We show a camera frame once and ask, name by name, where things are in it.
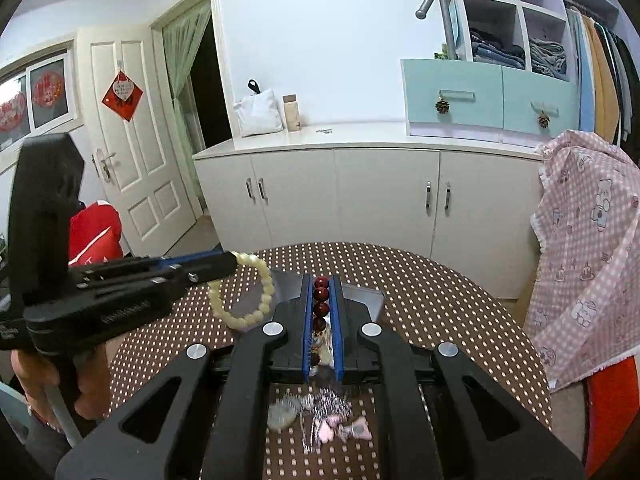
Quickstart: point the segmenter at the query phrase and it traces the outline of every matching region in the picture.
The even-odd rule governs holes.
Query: person's hand
[[[11,353],[11,364],[31,409],[54,428],[60,428],[43,389],[43,386],[58,386],[60,383],[56,367],[45,358],[22,350]],[[78,389],[81,393],[75,404],[78,415],[87,420],[103,418],[111,403],[109,382],[107,354],[102,344],[78,370]]]

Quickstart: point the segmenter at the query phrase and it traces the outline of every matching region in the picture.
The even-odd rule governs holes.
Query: white bead bracelet
[[[213,316],[221,319],[229,328],[239,330],[260,323],[264,319],[264,316],[271,311],[271,301],[273,301],[273,293],[276,289],[271,279],[271,271],[264,260],[261,260],[255,254],[235,253],[233,251],[231,253],[236,257],[239,265],[258,269],[260,281],[262,282],[262,296],[260,297],[258,309],[244,317],[234,317],[223,308],[222,298],[220,298],[222,280],[209,282],[209,303]]]

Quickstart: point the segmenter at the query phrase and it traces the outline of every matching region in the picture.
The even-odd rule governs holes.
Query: brown tablecloth
[[[313,243],[260,251],[270,267],[340,274],[343,283],[377,288],[385,295],[380,322],[386,322],[409,343],[433,348],[453,341],[519,400],[544,426],[551,427],[546,377],[535,349],[511,316],[484,290],[453,270],[422,256],[369,244]],[[229,309],[257,282],[257,271],[239,267],[225,280],[222,295]],[[157,374],[193,342],[215,348],[233,342],[226,326],[209,309],[207,286],[195,286],[175,304],[174,313],[131,333],[111,364],[112,409]],[[310,386],[275,385],[273,398],[286,389],[304,392]],[[373,395],[363,389],[351,399],[354,416],[363,414],[372,429],[370,442],[335,439],[320,453],[304,454],[296,421],[281,433],[267,432],[266,480],[373,480],[380,478],[377,423]]]

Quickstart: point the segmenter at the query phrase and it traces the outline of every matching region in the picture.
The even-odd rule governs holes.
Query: metal bolt
[[[266,335],[278,335],[283,330],[284,330],[284,327],[280,323],[275,321],[271,321],[270,323],[267,323],[265,326],[262,327],[262,331]]]
[[[382,327],[378,323],[364,324],[361,330],[364,335],[368,335],[369,337],[375,337],[382,333]]]
[[[449,341],[445,341],[438,345],[438,352],[444,357],[454,357],[458,355],[458,347]]]
[[[200,343],[196,343],[195,345],[191,345],[189,348],[187,348],[187,355],[191,359],[200,359],[201,357],[204,357],[206,354],[207,354],[207,347]]]

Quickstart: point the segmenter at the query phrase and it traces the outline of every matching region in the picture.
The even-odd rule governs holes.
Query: pink checkered fabric
[[[525,330],[557,390],[640,346],[640,170],[592,133],[567,130],[538,150],[542,256]]]

